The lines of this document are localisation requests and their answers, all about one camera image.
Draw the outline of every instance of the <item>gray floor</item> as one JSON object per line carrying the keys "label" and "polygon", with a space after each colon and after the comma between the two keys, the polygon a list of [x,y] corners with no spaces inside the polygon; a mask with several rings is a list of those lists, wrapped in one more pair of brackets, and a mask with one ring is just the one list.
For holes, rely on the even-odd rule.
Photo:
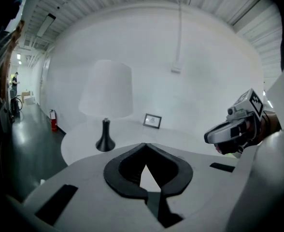
{"label": "gray floor", "polygon": [[2,172],[9,194],[23,201],[41,179],[48,179],[67,165],[60,152],[64,134],[52,132],[38,105],[23,106],[12,127],[12,138],[3,149]]}

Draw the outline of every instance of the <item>black lamp base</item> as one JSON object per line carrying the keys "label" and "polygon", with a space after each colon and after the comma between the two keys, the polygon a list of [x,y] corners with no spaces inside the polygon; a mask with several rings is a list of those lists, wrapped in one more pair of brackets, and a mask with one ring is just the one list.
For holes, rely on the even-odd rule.
{"label": "black lamp base", "polygon": [[97,150],[100,150],[102,152],[111,151],[115,148],[115,142],[111,139],[109,134],[109,127],[110,121],[105,118],[102,121],[102,136],[99,141],[96,142]]}

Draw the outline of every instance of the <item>black slot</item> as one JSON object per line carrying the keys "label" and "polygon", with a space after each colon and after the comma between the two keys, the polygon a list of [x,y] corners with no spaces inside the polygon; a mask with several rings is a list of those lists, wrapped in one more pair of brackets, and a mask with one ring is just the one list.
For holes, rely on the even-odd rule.
{"label": "black slot", "polygon": [[219,170],[222,170],[222,171],[230,172],[230,173],[232,173],[233,170],[235,169],[235,167],[233,167],[233,166],[224,165],[224,164],[220,164],[220,163],[217,163],[217,162],[212,163],[210,165],[210,167],[216,168],[216,169],[219,169]]}
{"label": "black slot", "polygon": [[47,224],[54,225],[77,189],[72,185],[63,185],[35,215]]}

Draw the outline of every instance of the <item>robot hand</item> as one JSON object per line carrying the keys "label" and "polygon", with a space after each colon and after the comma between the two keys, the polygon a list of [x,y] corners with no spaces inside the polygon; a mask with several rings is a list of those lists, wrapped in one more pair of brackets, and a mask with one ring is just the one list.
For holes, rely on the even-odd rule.
{"label": "robot hand", "polygon": [[204,134],[208,144],[214,144],[221,154],[242,153],[256,144],[261,132],[264,105],[253,89],[250,89],[228,109],[224,123],[215,126]]}

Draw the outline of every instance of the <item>white lamp shade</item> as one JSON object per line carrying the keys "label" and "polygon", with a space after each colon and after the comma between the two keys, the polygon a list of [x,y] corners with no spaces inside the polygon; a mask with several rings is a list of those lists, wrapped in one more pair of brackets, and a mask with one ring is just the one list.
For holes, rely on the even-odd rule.
{"label": "white lamp shade", "polygon": [[122,118],[133,113],[131,68],[99,60],[89,72],[79,110],[89,116]]}

